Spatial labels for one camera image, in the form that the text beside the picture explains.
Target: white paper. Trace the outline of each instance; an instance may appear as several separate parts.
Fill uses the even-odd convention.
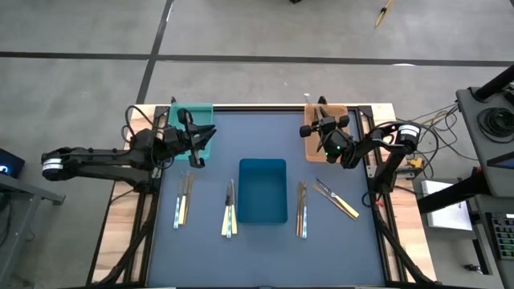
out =
[[[445,189],[453,184],[439,181],[422,181],[423,193],[431,194]],[[428,225],[436,228],[457,230],[473,230],[465,201],[447,206],[427,215]]]

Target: teal bin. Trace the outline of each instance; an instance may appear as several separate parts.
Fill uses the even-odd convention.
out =
[[[182,103],[172,103],[171,109],[169,110],[169,119],[168,124],[173,125],[178,129],[184,129],[184,124],[178,122],[177,111],[181,108],[185,108],[191,112],[193,116],[193,123],[196,125],[207,125],[213,124],[213,107],[210,103],[190,103],[190,104],[182,104]],[[208,160],[210,157],[210,146],[213,140],[210,140],[206,149],[198,152],[199,156],[204,160]],[[182,155],[178,155],[175,157],[176,161],[184,161],[188,160],[188,156],[191,152],[184,153]]]
[[[239,162],[238,222],[284,224],[288,221],[286,161],[242,159]]]

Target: concrete floor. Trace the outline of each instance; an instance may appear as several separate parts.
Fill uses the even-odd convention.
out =
[[[176,0],[161,54],[327,56],[391,59],[510,60],[514,9],[508,0],[397,0],[374,30],[383,1]],[[0,51],[150,53],[165,0],[0,0]],[[146,61],[0,58],[0,145],[27,160],[22,179],[65,193],[43,205],[18,274],[40,288],[86,281],[103,221],[109,181],[50,183],[40,154],[62,146],[121,147],[123,111],[136,101]],[[147,104],[299,103],[303,94],[339,103],[393,103],[411,118],[455,100],[504,67],[157,62]],[[461,153],[474,157],[459,116]],[[430,149],[427,140],[421,149]],[[465,177],[474,161],[444,149],[436,177]],[[439,281],[494,287],[496,276],[469,275],[470,240],[427,233]],[[467,256],[469,259],[455,256]]]

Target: black metal frame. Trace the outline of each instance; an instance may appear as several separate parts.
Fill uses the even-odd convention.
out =
[[[159,118],[162,116],[161,114],[162,114],[163,108],[167,108],[167,106],[156,107],[155,117],[153,119],[154,122],[159,121]],[[303,110],[304,110],[303,105],[286,105],[286,104],[285,105],[255,105],[255,106],[254,105],[251,105],[251,106],[245,106],[245,105],[216,106],[215,105],[214,106],[215,112],[302,112]],[[357,128],[359,131],[358,133],[360,134],[360,136],[359,136],[360,138],[362,138],[365,135],[362,118],[361,118],[362,116],[366,117],[368,124],[369,124],[369,129],[374,128],[373,113],[372,113],[372,109],[370,106],[348,107],[348,110],[349,110],[349,112],[354,112],[356,114]],[[380,149],[375,149],[373,152],[375,154],[377,163],[378,164],[381,163],[382,158],[381,158]],[[364,166],[366,176],[368,176],[368,174],[366,172],[367,165],[370,165],[368,155],[366,155],[366,157],[365,157],[365,166]],[[368,178],[367,186],[370,189],[369,178]],[[133,229],[133,235],[131,237],[131,241],[135,238],[135,235],[137,234],[137,232],[139,232],[139,228],[141,228],[141,219],[142,219],[142,214],[143,214],[143,208],[145,206],[145,199],[146,199],[145,194],[143,194],[143,197],[140,196],[138,198],[137,211],[136,211],[136,215],[134,218],[134,229]],[[151,216],[150,214],[157,213],[158,200],[159,200],[159,194],[158,193],[153,194],[152,204],[151,204],[151,208],[149,210],[148,219],[155,218],[155,216]],[[373,204],[375,201],[375,195],[370,194],[369,200]],[[384,203],[385,210],[387,212],[387,225],[390,228],[391,234],[394,236],[394,238],[398,239],[398,230],[397,230],[396,222],[394,219],[394,212],[393,212],[393,207],[392,207],[392,202],[391,202],[390,196],[388,194],[385,194],[382,201]],[[378,229],[379,222],[380,222],[378,220],[378,216],[376,216],[376,213],[374,212],[374,210],[372,210],[372,211],[373,211],[373,222],[375,225],[377,244],[378,244],[379,251],[380,251],[380,259],[381,259],[381,265],[382,265],[382,270],[383,270],[383,274],[384,274],[385,285],[386,286],[391,286],[391,285],[394,285],[394,286],[396,286],[396,285],[417,286],[418,284],[407,282],[406,269],[397,254],[395,254],[395,261],[397,263],[398,276],[399,276],[400,280],[399,281],[392,280],[391,270],[389,267],[389,260],[387,258],[386,241],[385,241],[384,236],[382,235],[382,232]],[[105,217],[104,217],[104,224],[102,225],[102,229],[105,227],[105,222],[107,221],[107,216],[108,216],[108,209],[107,209]],[[127,269],[125,270],[123,283],[118,283],[116,285],[116,287],[125,288],[125,287],[144,287],[145,286],[146,278],[148,276],[148,270],[149,270],[149,257],[150,257],[150,250],[151,250],[151,246],[152,246],[154,225],[155,225],[155,223],[153,223],[151,225],[151,227],[149,228],[149,233],[146,235],[146,240],[145,240],[144,250],[143,250],[142,260],[141,260],[141,271],[139,272],[137,281],[133,281],[133,278],[132,278],[133,266],[130,266],[130,267],[127,267]],[[93,276],[93,272],[95,270],[96,260],[98,257],[98,252],[100,249],[102,237],[103,237],[103,231],[100,232],[99,240],[98,240],[97,247],[96,247],[96,253],[95,253],[95,256],[92,261],[92,265],[90,268],[86,287],[97,288],[97,287],[94,287],[94,285],[92,285],[92,276]],[[445,287],[445,286],[439,285],[439,284],[432,284],[432,285],[435,285],[436,287],[439,287],[439,288]]]

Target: black stand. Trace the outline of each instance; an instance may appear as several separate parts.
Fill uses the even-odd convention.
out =
[[[480,171],[451,187],[418,199],[419,213],[427,214],[446,206],[466,201],[468,198],[481,193],[491,194],[487,187],[485,175]]]

